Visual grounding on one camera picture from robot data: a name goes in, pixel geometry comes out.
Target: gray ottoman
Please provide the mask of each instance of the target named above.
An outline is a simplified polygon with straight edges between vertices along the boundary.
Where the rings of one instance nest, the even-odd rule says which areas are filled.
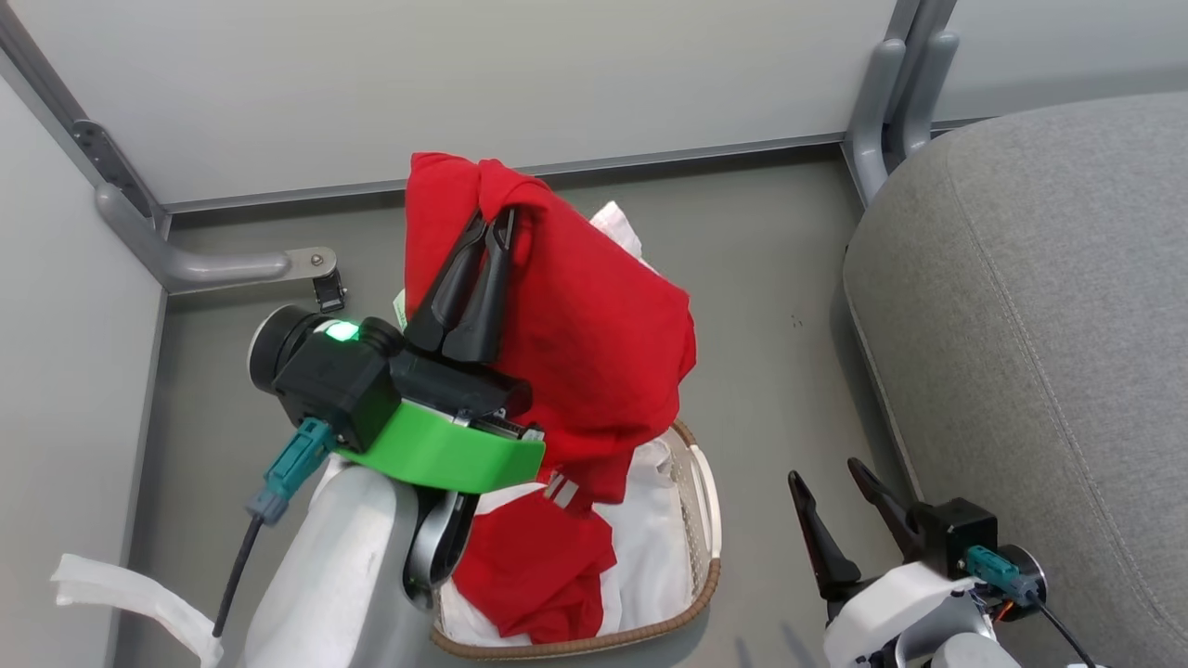
[[[941,137],[845,286],[916,492],[997,513],[1097,661],[1188,666],[1188,95]],[[1038,617],[1000,637],[1075,661]]]

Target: black cable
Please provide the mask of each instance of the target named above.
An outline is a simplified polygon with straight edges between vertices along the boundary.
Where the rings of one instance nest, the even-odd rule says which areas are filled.
[[[235,555],[235,565],[230,567],[230,578],[227,578],[227,588],[223,590],[223,600],[219,604],[219,617],[215,617],[215,629],[210,634],[214,637],[222,636],[222,628],[227,624],[227,615],[230,612],[230,601],[235,598],[235,590],[239,588],[239,579],[244,575],[244,567],[247,566],[247,555],[252,553],[255,544],[255,536],[264,525],[264,517],[252,516],[252,523],[247,525],[247,534],[244,534],[244,543],[239,546],[239,554]]]
[[[1028,592],[1028,600],[1030,600],[1032,605],[1040,607],[1040,612],[1043,612],[1043,616],[1047,617],[1049,622],[1051,622],[1053,626],[1056,626],[1056,630],[1060,631],[1060,635],[1064,636],[1064,639],[1068,641],[1068,644],[1073,645],[1073,651],[1076,653],[1076,656],[1081,657],[1081,661],[1085,662],[1085,664],[1088,668],[1097,668],[1098,664],[1094,663],[1092,658],[1089,658],[1089,654],[1085,651],[1085,648],[1081,647],[1081,643],[1076,642],[1076,638],[1073,637],[1073,632],[1068,630],[1068,626],[1066,626],[1063,622],[1056,618],[1056,613],[1054,613],[1051,610],[1048,609],[1047,605],[1044,605],[1043,600],[1040,599],[1040,594],[1037,592],[1034,591]]]

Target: green light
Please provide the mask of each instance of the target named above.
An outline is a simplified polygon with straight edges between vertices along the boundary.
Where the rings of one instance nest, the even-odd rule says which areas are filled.
[[[326,335],[339,341],[349,341],[359,338],[359,326],[340,320],[326,328]]]

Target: white board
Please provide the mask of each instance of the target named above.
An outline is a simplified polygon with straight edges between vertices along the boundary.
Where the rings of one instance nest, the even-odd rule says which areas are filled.
[[[1184,0],[958,0],[936,120],[1188,90]]]
[[[21,84],[0,55],[0,664],[101,668],[110,611],[56,607],[49,578],[125,559],[163,296]]]
[[[11,0],[164,203],[845,131],[895,0]]]

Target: orange wire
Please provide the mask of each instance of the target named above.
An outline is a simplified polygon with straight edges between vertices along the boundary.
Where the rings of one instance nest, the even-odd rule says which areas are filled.
[[[1013,600],[1006,601],[1006,605],[1003,606],[1003,610],[998,611],[998,617],[994,619],[994,622],[1001,622],[1003,617],[1006,617],[1006,613],[1010,612],[1012,607],[1015,607],[1015,601]]]

